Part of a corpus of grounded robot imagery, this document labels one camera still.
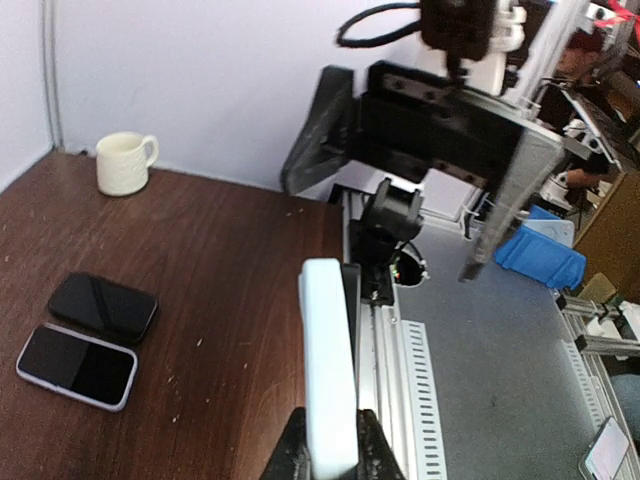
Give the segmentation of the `light blue phone case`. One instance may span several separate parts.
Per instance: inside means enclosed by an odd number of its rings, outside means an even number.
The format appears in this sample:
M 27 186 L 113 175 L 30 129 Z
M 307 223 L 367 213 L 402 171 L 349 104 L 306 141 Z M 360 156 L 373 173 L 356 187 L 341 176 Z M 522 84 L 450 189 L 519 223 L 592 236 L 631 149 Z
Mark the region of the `light blue phone case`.
M 340 479 L 358 464 L 357 398 L 341 264 L 314 258 L 299 275 L 306 441 L 314 479 Z

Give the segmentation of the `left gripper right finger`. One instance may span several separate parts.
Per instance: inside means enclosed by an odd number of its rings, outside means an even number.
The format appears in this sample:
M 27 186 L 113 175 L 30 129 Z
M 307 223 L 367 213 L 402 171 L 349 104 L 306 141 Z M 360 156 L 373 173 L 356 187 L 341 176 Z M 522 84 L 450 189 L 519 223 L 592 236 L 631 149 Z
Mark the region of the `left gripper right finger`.
M 359 462 L 356 478 L 403 480 L 404 475 L 391 450 L 376 414 L 369 409 L 357 412 Z

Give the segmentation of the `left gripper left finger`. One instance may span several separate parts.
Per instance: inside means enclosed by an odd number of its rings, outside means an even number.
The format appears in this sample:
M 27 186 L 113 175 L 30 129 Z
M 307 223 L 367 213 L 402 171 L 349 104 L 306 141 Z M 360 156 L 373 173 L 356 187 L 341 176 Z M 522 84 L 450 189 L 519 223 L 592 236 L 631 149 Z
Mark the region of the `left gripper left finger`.
M 260 480 L 310 480 L 311 477 L 311 462 L 306 446 L 306 410 L 304 407 L 296 407 Z

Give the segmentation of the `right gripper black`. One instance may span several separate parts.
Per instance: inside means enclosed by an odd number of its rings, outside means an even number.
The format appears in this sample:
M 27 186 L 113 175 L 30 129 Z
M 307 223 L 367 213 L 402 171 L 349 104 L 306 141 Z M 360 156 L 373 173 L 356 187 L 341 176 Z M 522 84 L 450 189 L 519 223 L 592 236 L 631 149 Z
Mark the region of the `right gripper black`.
M 351 135 L 354 160 L 413 183 L 435 169 L 484 191 L 500 185 L 460 272 L 461 282 L 475 280 L 562 160 L 562 138 L 536 124 L 524 130 L 479 91 L 386 61 L 369 67 L 356 115 L 353 86 L 352 70 L 322 69 L 280 172 L 283 192 L 297 195 L 336 174 L 348 161 Z

